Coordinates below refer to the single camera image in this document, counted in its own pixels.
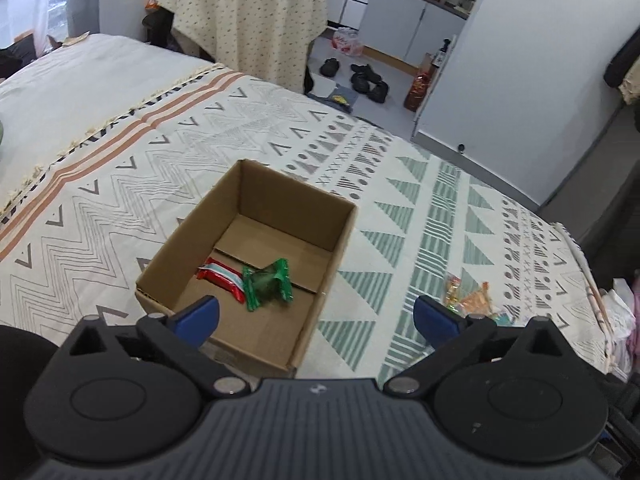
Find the orange cracker packet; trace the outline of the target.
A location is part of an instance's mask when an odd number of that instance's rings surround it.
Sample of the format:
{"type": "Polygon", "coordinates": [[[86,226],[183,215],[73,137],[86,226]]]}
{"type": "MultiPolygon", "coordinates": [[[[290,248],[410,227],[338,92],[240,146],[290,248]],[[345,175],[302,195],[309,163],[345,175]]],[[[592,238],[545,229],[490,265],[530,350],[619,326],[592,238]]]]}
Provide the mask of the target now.
{"type": "Polygon", "coordinates": [[[477,284],[469,274],[464,274],[463,278],[449,274],[445,281],[442,299],[448,310],[462,318],[479,316],[480,318],[491,318],[495,322],[500,320],[501,313],[492,303],[489,283],[477,284]]]}

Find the red white striped snack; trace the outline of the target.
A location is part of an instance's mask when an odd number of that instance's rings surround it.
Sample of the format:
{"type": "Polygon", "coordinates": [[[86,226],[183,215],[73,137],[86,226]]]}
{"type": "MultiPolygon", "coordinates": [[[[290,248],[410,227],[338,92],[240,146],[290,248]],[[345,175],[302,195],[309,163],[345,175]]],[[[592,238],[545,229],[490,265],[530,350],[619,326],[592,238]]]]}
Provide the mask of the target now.
{"type": "Polygon", "coordinates": [[[242,274],[214,258],[207,258],[195,272],[198,280],[208,281],[227,292],[239,303],[244,304],[246,300],[244,282],[242,274]]]}

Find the green snack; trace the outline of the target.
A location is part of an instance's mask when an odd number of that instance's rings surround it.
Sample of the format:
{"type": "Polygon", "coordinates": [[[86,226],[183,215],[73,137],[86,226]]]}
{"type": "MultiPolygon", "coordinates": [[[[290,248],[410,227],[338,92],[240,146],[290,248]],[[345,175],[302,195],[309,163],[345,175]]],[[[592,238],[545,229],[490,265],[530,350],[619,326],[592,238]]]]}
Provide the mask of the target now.
{"type": "Polygon", "coordinates": [[[262,269],[244,266],[242,269],[247,310],[253,312],[269,301],[289,304],[293,301],[293,287],[288,260],[280,258],[262,269]]]}

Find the brown cardboard box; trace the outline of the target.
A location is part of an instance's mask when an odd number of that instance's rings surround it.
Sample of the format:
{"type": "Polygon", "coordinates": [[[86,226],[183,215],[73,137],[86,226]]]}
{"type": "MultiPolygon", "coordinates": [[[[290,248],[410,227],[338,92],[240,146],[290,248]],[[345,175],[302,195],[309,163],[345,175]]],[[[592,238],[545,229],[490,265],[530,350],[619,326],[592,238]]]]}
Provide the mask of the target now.
{"type": "Polygon", "coordinates": [[[181,222],[140,275],[145,312],[171,315],[205,295],[220,304],[209,343],[219,359],[255,377],[292,377],[302,364],[354,227],[355,204],[274,171],[236,162],[181,222]],[[250,312],[226,290],[198,280],[207,258],[232,269],[288,260],[293,301],[250,312]]]}

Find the patterned bed blanket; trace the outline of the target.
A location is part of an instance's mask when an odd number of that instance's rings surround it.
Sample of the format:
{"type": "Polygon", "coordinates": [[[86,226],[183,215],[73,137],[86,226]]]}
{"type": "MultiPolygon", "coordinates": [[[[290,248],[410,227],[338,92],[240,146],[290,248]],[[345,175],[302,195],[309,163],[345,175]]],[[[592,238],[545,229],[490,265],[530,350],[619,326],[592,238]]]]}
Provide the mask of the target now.
{"type": "Polygon", "coordinates": [[[562,226],[301,94],[92,35],[1,85],[1,322],[59,344],[205,295],[209,347],[257,376],[385,382],[442,330],[414,304],[486,292],[613,369],[613,329],[562,226]]]}

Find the red oil bottle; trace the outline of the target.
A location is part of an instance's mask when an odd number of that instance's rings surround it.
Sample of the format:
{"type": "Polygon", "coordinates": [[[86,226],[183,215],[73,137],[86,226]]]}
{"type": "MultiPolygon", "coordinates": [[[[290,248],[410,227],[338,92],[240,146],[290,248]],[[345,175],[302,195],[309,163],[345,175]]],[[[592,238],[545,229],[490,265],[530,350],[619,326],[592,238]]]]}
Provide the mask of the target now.
{"type": "Polygon", "coordinates": [[[430,82],[431,76],[427,72],[418,73],[414,77],[404,101],[404,107],[407,110],[410,110],[410,112],[416,112],[418,110],[426,96],[430,82]]]}

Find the black slippers pile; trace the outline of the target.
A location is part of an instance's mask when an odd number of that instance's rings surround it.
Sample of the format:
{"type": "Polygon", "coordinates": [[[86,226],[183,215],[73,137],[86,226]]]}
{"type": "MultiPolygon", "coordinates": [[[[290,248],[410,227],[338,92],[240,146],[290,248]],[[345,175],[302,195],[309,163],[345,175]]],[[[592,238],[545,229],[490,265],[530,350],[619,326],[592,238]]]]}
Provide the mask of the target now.
{"type": "Polygon", "coordinates": [[[352,70],[352,76],[350,77],[352,90],[366,96],[372,102],[384,104],[390,91],[388,83],[379,74],[375,73],[369,64],[352,64],[350,69],[352,70]]]}

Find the single black slipper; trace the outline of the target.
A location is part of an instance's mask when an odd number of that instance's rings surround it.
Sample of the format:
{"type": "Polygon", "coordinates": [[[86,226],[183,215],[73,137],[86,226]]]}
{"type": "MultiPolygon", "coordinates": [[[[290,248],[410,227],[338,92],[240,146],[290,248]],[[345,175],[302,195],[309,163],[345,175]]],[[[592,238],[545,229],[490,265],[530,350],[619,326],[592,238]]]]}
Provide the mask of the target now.
{"type": "Polygon", "coordinates": [[[319,74],[326,78],[334,78],[341,64],[337,58],[327,58],[319,68],[319,74]]]}

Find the pink plastic bag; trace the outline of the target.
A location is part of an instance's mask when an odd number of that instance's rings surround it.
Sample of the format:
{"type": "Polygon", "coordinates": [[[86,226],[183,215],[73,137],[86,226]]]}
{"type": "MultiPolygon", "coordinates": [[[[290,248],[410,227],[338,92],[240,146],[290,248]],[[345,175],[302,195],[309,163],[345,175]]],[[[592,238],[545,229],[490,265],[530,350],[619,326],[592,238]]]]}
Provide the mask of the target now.
{"type": "Polygon", "coordinates": [[[334,30],[331,38],[331,46],[338,53],[358,58],[362,55],[363,45],[360,42],[356,29],[339,27],[334,30]]]}

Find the white kitchen cabinet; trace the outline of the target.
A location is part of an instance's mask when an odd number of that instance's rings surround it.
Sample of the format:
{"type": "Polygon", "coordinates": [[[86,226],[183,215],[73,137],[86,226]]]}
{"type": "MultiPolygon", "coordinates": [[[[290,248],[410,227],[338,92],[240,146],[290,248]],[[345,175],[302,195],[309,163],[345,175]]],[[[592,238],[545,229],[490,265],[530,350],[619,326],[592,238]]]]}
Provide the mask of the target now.
{"type": "Polygon", "coordinates": [[[369,0],[358,32],[361,43],[418,67],[445,39],[459,37],[466,17],[431,0],[369,0]]]}

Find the table with dotted cloth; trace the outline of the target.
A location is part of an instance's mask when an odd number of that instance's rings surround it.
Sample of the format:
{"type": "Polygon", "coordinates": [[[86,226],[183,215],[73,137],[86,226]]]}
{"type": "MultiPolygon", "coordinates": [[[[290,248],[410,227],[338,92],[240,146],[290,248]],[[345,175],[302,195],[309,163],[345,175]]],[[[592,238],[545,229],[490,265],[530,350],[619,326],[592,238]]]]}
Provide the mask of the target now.
{"type": "Polygon", "coordinates": [[[326,30],[328,0],[149,0],[174,14],[187,55],[302,92],[308,51],[326,30]]]}

